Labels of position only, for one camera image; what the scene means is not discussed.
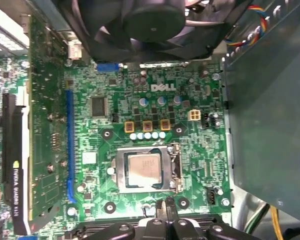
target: dell logo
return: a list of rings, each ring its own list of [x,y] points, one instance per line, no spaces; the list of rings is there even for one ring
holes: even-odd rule
[[[175,85],[173,83],[171,84],[151,84],[151,92],[157,92],[157,91],[176,91]]]

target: cpu socket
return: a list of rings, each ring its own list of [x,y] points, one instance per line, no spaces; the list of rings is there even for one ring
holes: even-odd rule
[[[120,193],[182,191],[178,143],[118,148],[111,166]]]

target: wire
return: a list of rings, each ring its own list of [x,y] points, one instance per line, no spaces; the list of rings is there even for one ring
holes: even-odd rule
[[[262,219],[265,217],[269,211],[270,205],[266,202],[263,202],[251,216],[244,227],[244,231],[248,234],[252,234],[256,228],[259,226]]]
[[[145,207],[142,208],[142,213],[143,213],[144,218],[147,219],[148,216],[147,216],[147,210]]]
[[[272,218],[273,229],[274,229],[276,238],[277,238],[277,240],[284,240],[284,238],[282,237],[282,232],[281,232],[280,225],[279,225],[278,209],[274,206],[271,206],[270,209],[271,209],[271,218]]]
[[[255,210],[254,214],[249,218],[249,220],[246,222],[245,226],[244,226],[244,231],[246,232],[246,229],[248,228],[248,226],[251,224],[251,222],[254,221],[254,219],[256,218],[256,216],[258,216],[261,212],[261,210],[267,205],[266,202],[262,202],[259,207]]]
[[[226,42],[226,44],[228,44],[229,46],[233,46],[233,47],[242,47],[242,46],[252,46],[254,45],[261,37],[263,37],[265,35],[265,32],[268,29],[268,23],[266,20],[267,14],[266,11],[258,6],[258,5],[250,5],[248,7],[249,10],[253,10],[256,13],[258,13],[259,17],[260,17],[260,29],[259,32],[254,34],[254,36],[251,39],[248,39],[246,41],[232,41],[230,39],[225,39],[224,41]]]
[[[300,227],[288,228],[282,234],[284,240],[290,240],[300,235]]]

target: colorful wires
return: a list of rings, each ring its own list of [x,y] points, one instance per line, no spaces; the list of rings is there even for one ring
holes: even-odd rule
[[[266,20],[266,17],[267,17],[266,11],[258,5],[250,5],[248,7],[248,9],[255,11],[256,13],[258,13],[258,15],[260,17],[261,24],[260,24],[259,33],[254,34],[254,36],[251,39],[248,39],[246,41],[234,42],[234,41],[231,41],[230,39],[225,39],[224,41],[229,46],[234,46],[234,47],[251,46],[251,45],[255,44],[267,31],[268,23]]]
[[[279,225],[278,209],[274,206],[271,206],[270,210],[271,210],[273,229],[274,229],[276,238],[277,238],[277,240],[284,240],[281,229],[280,229],[280,225]]]
[[[248,220],[244,227],[244,231],[248,234],[253,234],[256,230],[262,219],[265,217],[267,212],[269,211],[270,205],[266,202],[262,202],[260,206],[256,209],[254,214]]]

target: blue pcie slot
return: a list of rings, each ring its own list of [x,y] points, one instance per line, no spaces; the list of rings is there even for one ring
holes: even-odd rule
[[[66,190],[69,201],[76,203],[75,199],[75,121],[74,121],[74,93],[65,91],[66,95],[66,128],[68,133],[68,178]]]

